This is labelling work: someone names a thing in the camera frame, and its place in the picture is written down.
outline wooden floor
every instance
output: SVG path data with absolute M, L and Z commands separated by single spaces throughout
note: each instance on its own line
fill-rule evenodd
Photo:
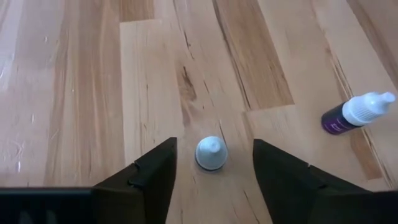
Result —
M 1 0 L 0 185 L 93 185 L 176 136 L 168 223 L 271 223 L 254 138 L 364 188 L 396 188 L 398 106 L 342 136 L 320 126 L 353 95 L 398 93 L 398 5 L 376 5 Z M 209 135 L 229 148 L 214 174 L 193 159 Z

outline white bottle cap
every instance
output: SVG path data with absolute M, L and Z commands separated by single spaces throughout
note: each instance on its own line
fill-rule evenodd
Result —
M 228 157 L 225 142 L 216 136 L 202 139 L 195 151 L 195 159 L 200 167 L 213 171 L 221 168 Z
M 390 92 L 355 96 L 343 105 L 343 116 L 355 126 L 364 126 L 386 114 L 389 105 L 395 100 L 396 97 Z

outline bottle cap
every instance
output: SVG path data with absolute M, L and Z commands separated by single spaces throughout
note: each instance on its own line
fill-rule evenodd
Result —
M 217 136 L 202 139 L 195 151 L 195 159 L 198 165 L 208 171 L 220 169 L 226 162 L 227 157 L 226 144 Z
M 355 126 L 364 126 L 386 114 L 389 105 L 395 100 L 396 97 L 390 92 L 355 96 L 343 105 L 343 116 Z

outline dropper bottle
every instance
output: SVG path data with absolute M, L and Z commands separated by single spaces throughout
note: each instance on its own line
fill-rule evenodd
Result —
M 386 114 L 389 105 L 396 100 L 390 92 L 370 92 L 352 97 L 345 103 L 323 114 L 321 122 L 325 131 L 330 134 L 342 134 L 360 128 Z

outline label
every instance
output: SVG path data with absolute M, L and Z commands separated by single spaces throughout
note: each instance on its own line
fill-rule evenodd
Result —
M 330 134 L 342 134 L 354 128 L 359 128 L 343 117 L 343 105 L 344 103 L 338 105 L 322 116 L 322 127 Z

